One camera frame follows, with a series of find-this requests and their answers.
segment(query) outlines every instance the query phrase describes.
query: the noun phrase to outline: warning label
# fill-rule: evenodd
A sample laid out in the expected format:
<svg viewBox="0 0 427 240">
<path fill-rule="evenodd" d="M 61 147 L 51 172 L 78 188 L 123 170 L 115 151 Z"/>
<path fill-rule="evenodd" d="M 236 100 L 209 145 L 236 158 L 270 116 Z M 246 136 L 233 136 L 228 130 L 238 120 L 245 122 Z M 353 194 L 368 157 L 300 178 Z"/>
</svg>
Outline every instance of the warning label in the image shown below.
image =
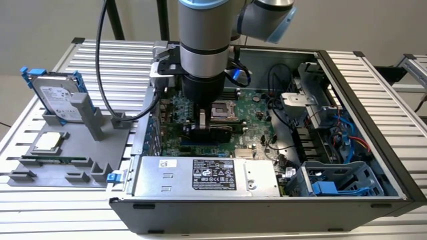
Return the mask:
<svg viewBox="0 0 427 240">
<path fill-rule="evenodd" d="M 66 121 L 81 121 L 78 110 L 69 102 L 71 95 L 67 90 L 51 86 L 41 86 L 39 90 L 54 114 Z"/>
<path fill-rule="evenodd" d="M 233 160 L 192 160 L 192 188 L 194 190 L 236 190 Z"/>
</svg>

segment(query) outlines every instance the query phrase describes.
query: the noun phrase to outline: motherboard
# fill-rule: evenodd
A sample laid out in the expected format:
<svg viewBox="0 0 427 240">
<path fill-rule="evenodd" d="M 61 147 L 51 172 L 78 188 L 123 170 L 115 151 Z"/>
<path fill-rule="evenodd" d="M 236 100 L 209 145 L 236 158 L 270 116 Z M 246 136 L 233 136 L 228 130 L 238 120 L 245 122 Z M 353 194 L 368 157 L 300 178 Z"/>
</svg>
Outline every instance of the motherboard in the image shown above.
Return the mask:
<svg viewBox="0 0 427 240">
<path fill-rule="evenodd" d="M 193 121 L 193 103 L 181 91 L 169 92 L 159 101 L 161 155 L 169 157 L 233 157 L 253 160 L 276 159 L 277 153 L 262 142 L 273 136 L 266 107 L 266 93 L 261 90 L 225 89 L 212 103 L 212 124 L 236 126 L 229 141 L 196 142 L 185 135 L 184 125 Z"/>
</svg>

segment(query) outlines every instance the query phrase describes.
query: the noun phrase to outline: white sticker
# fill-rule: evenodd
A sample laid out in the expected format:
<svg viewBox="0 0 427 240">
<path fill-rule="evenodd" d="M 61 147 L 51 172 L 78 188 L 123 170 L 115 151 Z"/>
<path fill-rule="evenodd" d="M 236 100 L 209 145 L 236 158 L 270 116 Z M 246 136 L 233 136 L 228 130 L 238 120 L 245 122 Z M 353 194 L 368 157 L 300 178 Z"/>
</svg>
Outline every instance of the white sticker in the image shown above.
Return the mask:
<svg viewBox="0 0 427 240">
<path fill-rule="evenodd" d="M 66 121 L 81 121 L 78 110 L 69 102 L 71 98 L 69 91 L 61 87 L 51 86 L 41 86 L 39 90 L 54 114 Z"/>
<path fill-rule="evenodd" d="M 159 159 L 158 168 L 176 168 L 176 159 Z"/>
</svg>

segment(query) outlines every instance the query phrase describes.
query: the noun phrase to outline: black pole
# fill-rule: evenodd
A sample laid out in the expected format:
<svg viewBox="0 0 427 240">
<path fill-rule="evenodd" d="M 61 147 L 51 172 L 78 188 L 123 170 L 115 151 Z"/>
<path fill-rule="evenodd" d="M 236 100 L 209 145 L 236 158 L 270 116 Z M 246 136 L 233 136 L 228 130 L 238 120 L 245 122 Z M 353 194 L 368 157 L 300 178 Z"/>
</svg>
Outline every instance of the black pole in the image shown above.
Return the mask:
<svg viewBox="0 0 427 240">
<path fill-rule="evenodd" d="M 114 0 L 106 0 L 106 13 L 113 33 L 113 38 L 115 40 L 125 40 L 125 35 L 122 33 L 119 16 L 117 12 L 117 6 Z"/>
<path fill-rule="evenodd" d="M 158 26 L 159 26 L 159 39 L 169 41 L 169 18 L 168 18 L 168 2 L 166 0 L 157 1 L 157 15 L 158 15 Z"/>
</svg>

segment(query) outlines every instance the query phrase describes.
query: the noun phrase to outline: power supply label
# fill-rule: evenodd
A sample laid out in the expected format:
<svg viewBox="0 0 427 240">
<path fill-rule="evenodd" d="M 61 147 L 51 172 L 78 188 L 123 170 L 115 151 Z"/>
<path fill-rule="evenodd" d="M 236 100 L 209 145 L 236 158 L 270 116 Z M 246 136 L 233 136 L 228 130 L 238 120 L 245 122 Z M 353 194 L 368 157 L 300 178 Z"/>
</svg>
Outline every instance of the power supply label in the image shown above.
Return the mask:
<svg viewBox="0 0 427 240">
<path fill-rule="evenodd" d="M 192 160 L 192 188 L 194 190 L 236 190 L 233 160 Z"/>
</svg>

